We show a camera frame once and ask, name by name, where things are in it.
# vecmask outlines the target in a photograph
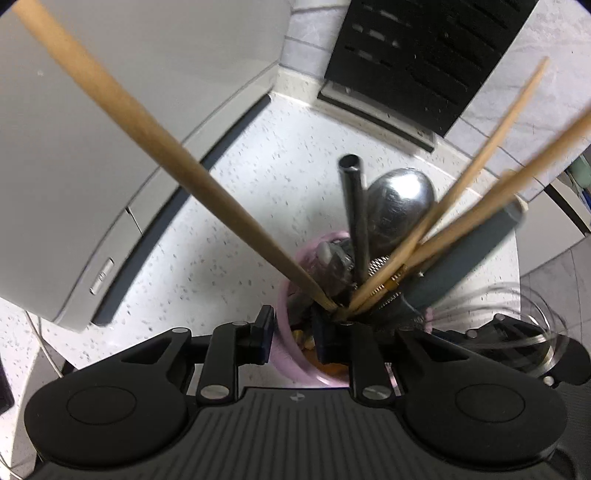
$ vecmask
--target appliance door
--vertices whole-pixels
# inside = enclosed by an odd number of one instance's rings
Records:
[[[282,0],[44,3],[180,141],[277,61],[289,17]],[[53,320],[156,165],[10,11],[0,43],[0,295]]]

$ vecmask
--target white appliance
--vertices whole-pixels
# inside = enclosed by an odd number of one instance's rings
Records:
[[[271,88],[287,0],[45,0],[202,158]],[[0,17],[0,296],[83,329],[177,188],[7,12]]]

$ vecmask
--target white cable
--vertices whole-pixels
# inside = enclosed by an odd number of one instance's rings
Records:
[[[1,453],[0,453],[0,463],[2,463],[4,465],[4,468],[6,468],[6,470],[8,470],[13,477],[15,477],[17,480],[22,480],[22,477],[18,473],[15,473],[14,470],[7,465],[7,463],[4,460],[4,457],[2,456]]]
[[[27,316],[27,321],[29,322],[29,326],[31,327],[33,334],[35,335],[35,337],[39,341],[39,346],[41,347],[41,350],[43,350],[43,353],[45,354],[49,363],[51,363],[51,366],[55,370],[57,376],[62,378],[64,375],[61,373],[61,370],[57,367],[56,363],[50,357],[49,352],[47,351],[47,347],[45,346],[45,342],[43,341],[43,337],[35,328],[35,324],[33,324],[33,319],[29,315],[29,312],[27,312],[26,310],[23,310],[23,312],[25,312],[25,315]],[[39,321],[39,330],[41,330],[41,318],[39,317],[39,315],[37,315],[37,320]]]

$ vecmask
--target chopstick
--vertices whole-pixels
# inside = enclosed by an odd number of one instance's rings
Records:
[[[485,145],[480,149],[476,157],[470,162],[456,182],[449,188],[441,201],[436,203],[431,210],[425,214],[418,225],[407,235],[402,243],[396,247],[390,255],[388,262],[386,262],[386,264],[371,276],[367,282],[355,291],[349,307],[341,314],[341,316],[350,316],[353,312],[358,310],[361,305],[370,298],[376,289],[380,288],[384,282],[391,278],[407,261],[422,238],[439,221],[447,210],[456,203],[464,190],[472,183],[472,181],[474,181],[476,176],[484,168],[484,165],[490,159],[495,149],[505,139],[507,132],[517,120],[518,115],[525,108],[536,87],[539,85],[547,65],[548,58],[546,57],[540,62],[535,73],[520,92],[517,100],[511,105],[503,120],[497,126],[491,137],[486,141]]]
[[[485,199],[489,195],[494,194],[514,174],[515,174],[514,170],[505,170],[501,174],[499,180],[488,190],[488,192],[486,192],[483,199]],[[373,295],[371,295],[370,298],[368,298],[367,301],[363,305],[361,305],[361,307],[359,307],[359,310],[357,310],[355,312],[355,315],[367,312],[374,305],[376,305],[380,300],[382,300],[384,298],[384,295],[386,295],[388,292],[390,292],[392,290],[396,290],[398,288],[398,286],[400,285],[400,282],[402,282],[402,280],[407,275],[409,275],[411,272],[415,271],[415,267],[418,267],[421,269],[428,268],[429,265],[433,262],[433,260],[439,257],[439,255],[436,254],[436,255],[433,255],[430,258],[426,259],[424,262],[417,263],[415,260],[416,252],[417,252],[417,250],[414,251],[414,253],[410,256],[408,261],[402,266],[402,268],[400,270],[398,270],[398,272],[395,274],[395,279],[394,279],[394,277],[387,279],[386,282],[384,282],[384,287],[381,290],[378,290]]]
[[[591,132],[591,105],[556,140],[546,146],[533,160],[508,178],[498,188],[493,188],[480,202],[460,218],[423,243],[412,254],[408,267],[418,265],[427,258],[438,254],[454,241],[494,215],[507,205],[515,194],[525,187],[536,175],[546,170],[552,162],[568,152],[573,144]]]
[[[323,308],[337,308],[306,271],[38,0],[18,0],[12,10],[80,88],[171,177]]]

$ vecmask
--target white countertop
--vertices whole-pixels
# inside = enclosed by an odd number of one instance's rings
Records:
[[[401,167],[425,172],[438,197],[453,181],[433,163],[278,95],[218,161],[212,175],[294,254],[306,240],[346,228],[336,163],[347,153],[364,160],[368,184]],[[426,157],[435,161],[437,150]],[[478,198],[468,190],[450,216]],[[518,280],[511,235],[453,294]],[[43,334],[66,360],[83,368],[172,327],[186,326],[194,335],[204,335],[222,323],[254,320],[261,305],[275,304],[282,281],[281,274],[191,198],[146,260],[109,326],[90,325],[74,333],[44,322]],[[0,353],[17,402],[0,417],[0,451],[10,462],[20,393],[38,348],[19,309],[4,301],[0,332]],[[272,365],[241,367],[240,382],[293,385]]]

